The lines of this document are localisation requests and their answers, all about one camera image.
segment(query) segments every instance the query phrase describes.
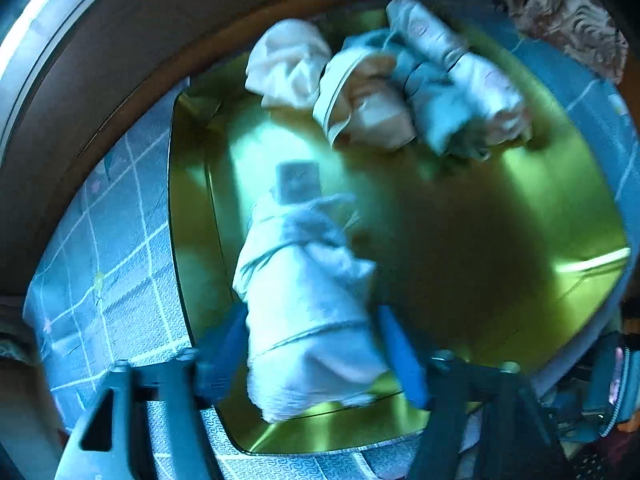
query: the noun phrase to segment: beige cloth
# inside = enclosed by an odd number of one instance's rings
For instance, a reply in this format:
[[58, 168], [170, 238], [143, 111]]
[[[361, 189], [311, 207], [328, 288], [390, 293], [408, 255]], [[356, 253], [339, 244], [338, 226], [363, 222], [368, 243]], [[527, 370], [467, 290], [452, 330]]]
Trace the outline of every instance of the beige cloth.
[[331, 54], [317, 27], [303, 20], [282, 20], [255, 44], [244, 86], [263, 96], [263, 107], [311, 110], [318, 100], [322, 69]]
[[465, 40], [418, 0], [392, 0], [386, 8], [389, 24], [428, 60], [449, 71], [485, 121], [484, 142], [495, 146], [531, 137], [531, 116], [524, 97], [492, 62], [467, 51]]
[[503, 1], [519, 30], [620, 83], [628, 43], [598, 0]]
[[404, 99], [385, 80], [395, 67], [395, 56], [363, 46], [347, 48], [329, 62], [313, 115], [332, 146], [344, 136], [350, 143], [394, 150], [415, 138]]

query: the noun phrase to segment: teal towel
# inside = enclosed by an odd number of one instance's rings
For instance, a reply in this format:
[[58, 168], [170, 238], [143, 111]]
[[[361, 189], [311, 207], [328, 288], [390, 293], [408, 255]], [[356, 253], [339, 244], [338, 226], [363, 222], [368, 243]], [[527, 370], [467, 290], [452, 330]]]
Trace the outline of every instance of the teal towel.
[[343, 49], [373, 46], [396, 56], [390, 80], [404, 93], [418, 138], [438, 155], [451, 153], [465, 158], [487, 158], [482, 120], [463, 89], [447, 72], [404, 43], [398, 32], [372, 30], [344, 40]]

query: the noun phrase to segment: yellow tray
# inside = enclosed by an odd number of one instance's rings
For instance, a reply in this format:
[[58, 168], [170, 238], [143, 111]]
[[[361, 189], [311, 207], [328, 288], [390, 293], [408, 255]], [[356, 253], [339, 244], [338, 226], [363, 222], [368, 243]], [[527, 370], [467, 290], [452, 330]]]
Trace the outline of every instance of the yellow tray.
[[[319, 24], [334, 49], [385, 27], [382, 10]], [[622, 223], [580, 132], [549, 90], [482, 32], [454, 28], [516, 83], [534, 115], [527, 146], [487, 162], [437, 158], [413, 143], [395, 153], [332, 151], [310, 112], [260, 107], [244, 90], [247, 54], [200, 76], [179, 97], [170, 151], [170, 220], [183, 305], [194, 341], [228, 312], [239, 251], [274, 165], [314, 158], [325, 194], [352, 192], [362, 218], [353, 248], [379, 264], [401, 315], [464, 358], [518, 361], [534, 371], [591, 317], [618, 280]], [[246, 394], [246, 367], [217, 407], [239, 449], [306, 453], [366, 446], [423, 428], [393, 375], [361, 409], [327, 403], [267, 424]]]

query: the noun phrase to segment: brown wooden panel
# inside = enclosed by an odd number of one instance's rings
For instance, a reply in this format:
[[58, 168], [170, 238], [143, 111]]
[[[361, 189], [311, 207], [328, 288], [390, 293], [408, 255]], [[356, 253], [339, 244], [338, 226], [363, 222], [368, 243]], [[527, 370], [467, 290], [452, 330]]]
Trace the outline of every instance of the brown wooden panel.
[[348, 1], [98, 0], [12, 133], [0, 170], [0, 292], [24, 293], [84, 178], [171, 86], [279, 19]]

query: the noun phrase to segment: white towel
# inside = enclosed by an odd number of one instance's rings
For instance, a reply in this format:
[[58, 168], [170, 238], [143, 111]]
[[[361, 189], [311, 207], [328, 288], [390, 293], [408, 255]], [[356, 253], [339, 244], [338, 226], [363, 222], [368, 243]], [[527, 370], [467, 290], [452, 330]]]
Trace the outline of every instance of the white towel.
[[233, 287], [249, 308], [248, 393], [267, 422], [329, 400], [364, 404], [387, 370], [365, 303], [375, 264], [347, 248], [329, 215], [349, 195], [252, 212]]
[[317, 27], [303, 20], [282, 20], [262, 35], [249, 54], [244, 86], [264, 96], [263, 107], [311, 110], [331, 54]]
[[386, 14], [392, 30], [448, 70], [450, 79], [465, 89], [486, 121], [488, 146], [518, 137], [530, 139], [531, 116], [524, 97], [497, 66], [468, 52], [464, 39], [417, 0], [392, 0]]
[[388, 150], [415, 138], [404, 99], [385, 79], [395, 67], [395, 56], [368, 46], [347, 48], [329, 62], [313, 115], [332, 146], [342, 133]]

